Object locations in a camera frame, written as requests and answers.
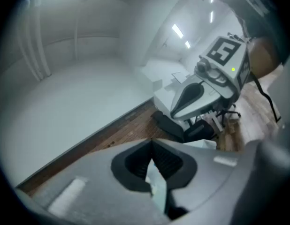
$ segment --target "fluorescent light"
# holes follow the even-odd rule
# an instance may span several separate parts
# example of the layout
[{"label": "fluorescent light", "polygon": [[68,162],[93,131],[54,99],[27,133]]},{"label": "fluorescent light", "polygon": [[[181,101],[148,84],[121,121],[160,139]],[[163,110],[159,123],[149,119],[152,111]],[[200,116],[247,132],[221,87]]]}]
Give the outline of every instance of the fluorescent light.
[{"label": "fluorescent light", "polygon": [[213,11],[210,13],[210,23],[213,22]]},{"label": "fluorescent light", "polygon": [[174,25],[172,26],[172,29],[174,30],[174,32],[177,33],[177,35],[178,35],[180,38],[183,37],[183,33],[179,30],[179,28],[177,27],[176,24],[174,24]]},{"label": "fluorescent light", "polygon": [[186,46],[187,46],[187,48],[190,48],[191,46],[190,46],[190,43],[188,42],[188,41],[186,41]]}]

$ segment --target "wooden floor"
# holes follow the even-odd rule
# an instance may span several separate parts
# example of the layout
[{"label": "wooden floor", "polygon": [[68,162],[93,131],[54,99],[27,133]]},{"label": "wooden floor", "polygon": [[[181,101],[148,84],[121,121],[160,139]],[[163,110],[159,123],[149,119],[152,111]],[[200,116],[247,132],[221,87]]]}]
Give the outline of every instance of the wooden floor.
[{"label": "wooden floor", "polygon": [[[265,92],[281,71],[282,67],[279,67],[276,71],[260,79]],[[245,85],[236,106],[236,111],[240,112],[242,117],[238,118],[236,114],[227,115],[224,132],[219,133],[219,138],[215,139],[218,149],[240,151],[247,142],[270,136],[277,129],[268,101],[260,95],[253,82]],[[155,111],[153,102],[146,102],[76,146],[18,187],[32,195],[44,182],[89,152],[141,138],[174,140],[172,136],[160,130],[151,118]],[[208,122],[214,127],[212,121],[208,120]]]}]

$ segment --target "ceiling light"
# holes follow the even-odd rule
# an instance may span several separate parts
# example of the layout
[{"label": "ceiling light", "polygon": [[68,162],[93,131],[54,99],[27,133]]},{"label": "ceiling light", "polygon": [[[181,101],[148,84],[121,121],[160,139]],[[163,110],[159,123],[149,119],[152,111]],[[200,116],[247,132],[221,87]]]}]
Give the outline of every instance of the ceiling light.
[{"label": "ceiling light", "polygon": [[210,13],[210,23],[213,22],[213,11]]},{"label": "ceiling light", "polygon": [[188,41],[186,41],[186,46],[187,46],[187,48],[190,48],[191,46],[190,46],[190,43],[188,42]]},{"label": "ceiling light", "polygon": [[172,29],[174,30],[174,32],[177,33],[177,35],[178,35],[180,38],[183,37],[183,33],[179,30],[179,28],[177,27],[176,24],[174,24],[174,25],[172,26]]}]

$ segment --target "black cable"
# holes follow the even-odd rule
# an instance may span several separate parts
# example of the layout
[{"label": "black cable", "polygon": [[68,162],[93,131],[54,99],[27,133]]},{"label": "black cable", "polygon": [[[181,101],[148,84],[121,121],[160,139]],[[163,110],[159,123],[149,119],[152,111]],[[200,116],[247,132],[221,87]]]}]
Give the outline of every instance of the black cable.
[{"label": "black cable", "polygon": [[252,79],[253,79],[254,82],[256,83],[256,85],[257,85],[257,87],[258,87],[258,90],[259,90],[260,94],[262,94],[265,98],[267,98],[268,102],[270,103],[270,106],[271,106],[271,109],[272,109],[273,115],[274,115],[274,117],[275,117],[275,122],[278,122],[278,121],[281,119],[281,117],[277,118],[276,113],[275,113],[275,108],[273,107],[273,103],[272,103],[272,100],[271,100],[270,96],[269,96],[268,94],[264,93],[264,91],[263,91],[263,89],[262,89],[262,87],[261,87],[261,84],[260,84],[260,82],[258,81],[258,79],[256,78],[256,76],[255,76],[252,72],[250,72],[250,74],[251,74],[251,76],[252,76]]}]

